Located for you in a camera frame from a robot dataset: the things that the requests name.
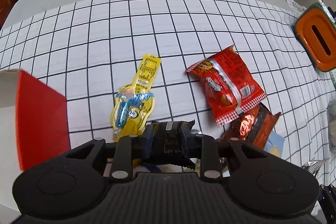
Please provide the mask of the black snack packet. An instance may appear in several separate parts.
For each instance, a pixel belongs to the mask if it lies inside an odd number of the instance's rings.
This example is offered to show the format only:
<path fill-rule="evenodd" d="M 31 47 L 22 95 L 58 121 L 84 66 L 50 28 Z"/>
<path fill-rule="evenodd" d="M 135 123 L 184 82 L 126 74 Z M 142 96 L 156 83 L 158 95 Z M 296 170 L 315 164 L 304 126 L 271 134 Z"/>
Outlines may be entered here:
<path fill-rule="evenodd" d="M 153 142 L 148 161 L 152 165 L 177 165 L 195 169 L 195 163 L 183 151 L 182 129 L 190 132 L 195 121 L 169 121 L 152 123 Z"/>

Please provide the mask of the light blue snack packet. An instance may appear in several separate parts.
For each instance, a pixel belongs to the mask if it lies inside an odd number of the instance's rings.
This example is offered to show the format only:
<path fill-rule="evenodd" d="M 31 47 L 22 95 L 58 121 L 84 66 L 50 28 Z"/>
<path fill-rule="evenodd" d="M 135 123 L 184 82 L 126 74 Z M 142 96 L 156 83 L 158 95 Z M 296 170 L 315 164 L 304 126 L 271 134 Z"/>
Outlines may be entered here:
<path fill-rule="evenodd" d="M 265 144 L 264 151 L 281 158 L 283 147 L 284 138 L 272 130 Z"/>

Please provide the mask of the yellow minion candy pack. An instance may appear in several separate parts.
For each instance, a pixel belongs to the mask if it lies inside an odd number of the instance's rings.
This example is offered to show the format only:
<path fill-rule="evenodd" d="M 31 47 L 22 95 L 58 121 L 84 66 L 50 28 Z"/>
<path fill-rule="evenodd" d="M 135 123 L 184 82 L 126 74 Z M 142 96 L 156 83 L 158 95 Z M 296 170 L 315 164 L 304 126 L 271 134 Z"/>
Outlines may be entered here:
<path fill-rule="evenodd" d="M 146 54 L 131 83 L 120 88 L 110 117 L 113 141 L 127 135 L 141 135 L 155 106 L 152 84 L 161 65 L 159 57 Z"/>

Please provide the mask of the colourful paper booklet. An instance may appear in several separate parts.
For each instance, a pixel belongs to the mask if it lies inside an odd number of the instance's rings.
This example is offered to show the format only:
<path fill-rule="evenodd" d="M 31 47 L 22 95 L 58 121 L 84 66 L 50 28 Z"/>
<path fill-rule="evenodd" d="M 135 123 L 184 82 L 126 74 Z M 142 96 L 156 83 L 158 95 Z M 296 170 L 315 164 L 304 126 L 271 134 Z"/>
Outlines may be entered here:
<path fill-rule="evenodd" d="M 299 5 L 296 1 L 294 0 L 286 0 L 288 6 L 294 10 L 295 12 L 297 12 L 298 14 L 302 14 L 306 11 L 306 7 Z"/>

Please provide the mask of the red snack bag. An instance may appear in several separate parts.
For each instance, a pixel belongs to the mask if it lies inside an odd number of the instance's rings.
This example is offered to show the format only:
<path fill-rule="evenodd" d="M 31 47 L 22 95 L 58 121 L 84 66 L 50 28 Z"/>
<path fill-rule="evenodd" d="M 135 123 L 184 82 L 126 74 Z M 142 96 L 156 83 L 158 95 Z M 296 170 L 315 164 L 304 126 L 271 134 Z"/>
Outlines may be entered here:
<path fill-rule="evenodd" d="M 231 45 L 186 69 L 199 77 L 216 124 L 223 126 L 266 98 L 248 67 Z"/>

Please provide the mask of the red and white cardboard box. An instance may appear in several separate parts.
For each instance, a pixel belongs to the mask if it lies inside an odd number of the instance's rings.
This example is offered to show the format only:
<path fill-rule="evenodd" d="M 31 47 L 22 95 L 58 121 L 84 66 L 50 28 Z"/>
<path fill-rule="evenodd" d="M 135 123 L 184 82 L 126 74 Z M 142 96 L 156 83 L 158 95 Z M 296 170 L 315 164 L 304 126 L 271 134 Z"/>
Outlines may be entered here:
<path fill-rule="evenodd" d="M 66 98 L 22 69 L 1 71 L 1 205 L 25 170 L 70 150 Z"/>

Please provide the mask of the orange green tissue box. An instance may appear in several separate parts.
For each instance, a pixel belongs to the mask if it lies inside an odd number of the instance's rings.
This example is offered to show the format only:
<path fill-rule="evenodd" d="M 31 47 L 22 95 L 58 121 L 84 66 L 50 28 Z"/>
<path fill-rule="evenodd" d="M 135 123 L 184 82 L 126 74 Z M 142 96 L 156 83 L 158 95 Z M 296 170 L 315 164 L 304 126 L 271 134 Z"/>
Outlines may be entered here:
<path fill-rule="evenodd" d="M 335 20 L 322 0 L 304 11 L 294 30 L 317 69 L 322 72 L 335 69 Z"/>

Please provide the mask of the copper brown snack packet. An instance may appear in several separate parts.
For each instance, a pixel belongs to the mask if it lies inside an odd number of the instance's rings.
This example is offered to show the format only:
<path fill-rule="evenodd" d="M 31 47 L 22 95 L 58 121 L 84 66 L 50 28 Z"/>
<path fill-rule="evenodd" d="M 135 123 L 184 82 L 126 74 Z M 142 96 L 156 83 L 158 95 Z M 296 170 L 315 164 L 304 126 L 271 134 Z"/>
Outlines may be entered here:
<path fill-rule="evenodd" d="M 259 149 L 264 149 L 280 116 L 281 113 L 272 114 L 264 104 L 260 103 L 231 122 L 228 130 L 221 135 L 218 141 L 224 142 L 237 138 Z"/>

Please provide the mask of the clear plastic bag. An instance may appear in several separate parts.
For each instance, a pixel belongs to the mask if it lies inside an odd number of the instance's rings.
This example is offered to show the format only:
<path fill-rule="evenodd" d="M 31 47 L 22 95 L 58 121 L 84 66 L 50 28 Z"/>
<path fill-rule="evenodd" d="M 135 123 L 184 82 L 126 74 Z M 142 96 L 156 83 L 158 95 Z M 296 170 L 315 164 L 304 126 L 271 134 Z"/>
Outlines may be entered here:
<path fill-rule="evenodd" d="M 336 152 L 336 99 L 329 102 L 327 106 L 328 139 L 332 153 Z"/>

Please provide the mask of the silver foil packet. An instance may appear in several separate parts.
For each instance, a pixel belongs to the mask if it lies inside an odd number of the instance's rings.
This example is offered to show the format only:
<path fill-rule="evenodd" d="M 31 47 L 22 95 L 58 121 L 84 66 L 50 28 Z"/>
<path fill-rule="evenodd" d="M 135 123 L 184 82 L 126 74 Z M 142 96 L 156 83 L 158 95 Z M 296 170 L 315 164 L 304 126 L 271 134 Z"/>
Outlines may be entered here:
<path fill-rule="evenodd" d="M 307 161 L 305 164 L 302 165 L 301 168 L 311 173 L 314 177 L 317 177 L 319 170 L 327 162 L 327 160 L 328 158 L 322 160 L 315 159 Z"/>

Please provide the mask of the white black grid tablecloth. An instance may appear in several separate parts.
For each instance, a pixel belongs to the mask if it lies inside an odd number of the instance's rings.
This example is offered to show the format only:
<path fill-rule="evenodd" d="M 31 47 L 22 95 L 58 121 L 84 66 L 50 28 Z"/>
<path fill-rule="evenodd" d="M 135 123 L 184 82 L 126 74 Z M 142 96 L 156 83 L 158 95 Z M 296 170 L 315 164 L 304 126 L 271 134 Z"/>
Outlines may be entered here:
<path fill-rule="evenodd" d="M 219 137 L 203 88 L 186 68 L 234 46 L 281 113 L 275 131 L 282 158 L 302 165 L 323 160 L 318 178 L 335 180 L 327 105 L 329 73 L 313 68 L 294 37 L 297 15 L 256 0 L 85 0 L 41 12 L 1 29 L 1 68 L 20 68 L 67 98 L 70 145 L 110 138 L 109 117 L 120 87 L 145 54 L 161 59 L 150 119 L 193 119 Z"/>

